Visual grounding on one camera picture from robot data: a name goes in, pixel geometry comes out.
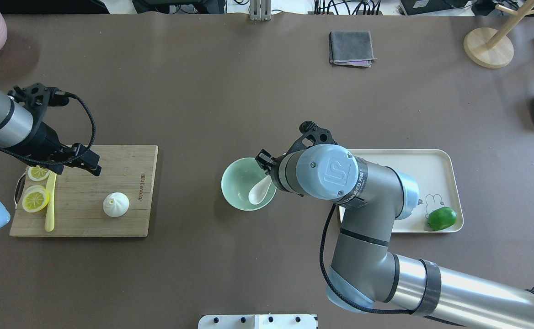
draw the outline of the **white rectangular tray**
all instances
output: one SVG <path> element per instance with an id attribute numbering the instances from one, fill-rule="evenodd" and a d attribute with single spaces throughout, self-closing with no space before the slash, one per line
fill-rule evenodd
<path id="1" fill-rule="evenodd" d="M 458 232 L 464 225 L 454 169 L 446 152 L 432 149 L 351 149 L 350 152 L 368 162 L 408 174 L 417 181 L 418 205 L 411 216 L 395 221 L 394 233 L 452 233 Z M 434 231 L 427 225 L 427 217 L 442 207 L 455 210 L 457 221 L 447 229 Z M 342 223 L 344 208 L 340 208 L 339 215 Z"/>

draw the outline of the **brown table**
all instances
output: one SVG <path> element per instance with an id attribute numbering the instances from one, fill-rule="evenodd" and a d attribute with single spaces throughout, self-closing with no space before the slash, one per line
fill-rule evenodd
<path id="1" fill-rule="evenodd" d="M 436 148 L 454 164 L 458 233 L 396 234 L 390 250 L 534 285 L 534 18 L 515 57 L 484 69 L 462 41 L 505 18 L 247 15 L 7 16 L 0 89 L 41 82 L 81 96 L 99 144 L 157 144 L 146 238 L 9 237 L 0 229 L 0 328 L 195 328 L 203 314 L 315 313 L 320 328 L 446 328 L 329 302 L 318 265 L 327 202 L 278 192 L 255 212 L 222 197 L 223 170 L 284 152 L 309 119 L 347 148 Z M 367 30 L 370 69 L 328 64 L 328 32 Z M 78 105 L 46 122 L 89 139 Z M 0 154 L 0 200 L 24 165 Z M 331 260 L 338 225 L 331 226 Z"/>

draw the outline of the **mint green bowl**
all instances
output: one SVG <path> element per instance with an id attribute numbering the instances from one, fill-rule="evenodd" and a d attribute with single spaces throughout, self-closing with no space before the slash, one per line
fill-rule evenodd
<path id="1" fill-rule="evenodd" d="M 249 192 L 263 178 L 265 178 L 265 171 L 259 167 L 254 158 L 242 158 L 226 168 L 220 187 L 224 198 L 231 206 L 244 211 L 253 211 L 266 206 L 277 190 L 275 185 L 271 184 L 267 196 L 261 203 L 250 203 Z"/>

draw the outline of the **lemon slice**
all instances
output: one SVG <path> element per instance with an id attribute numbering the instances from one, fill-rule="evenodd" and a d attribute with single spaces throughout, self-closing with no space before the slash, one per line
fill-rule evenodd
<path id="1" fill-rule="evenodd" d="M 23 210 L 38 212 L 44 209 L 49 202 L 49 192 L 41 185 L 33 185 L 25 190 L 23 195 Z"/>
<path id="2" fill-rule="evenodd" d="M 40 181 L 48 177 L 49 170 L 46 168 L 41 168 L 40 166 L 30 167 L 27 171 L 27 175 L 32 181 Z"/>

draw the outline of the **white spoon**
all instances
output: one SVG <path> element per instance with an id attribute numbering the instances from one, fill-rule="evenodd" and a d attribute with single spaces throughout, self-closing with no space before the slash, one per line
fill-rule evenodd
<path id="1" fill-rule="evenodd" d="M 271 176 L 269 175 L 261 179 L 259 183 L 256 183 L 249 192 L 249 202 L 251 204 L 259 204 L 263 202 L 265 196 L 267 196 L 267 192 L 269 192 L 271 184 L 273 184 L 273 181 L 271 181 Z"/>

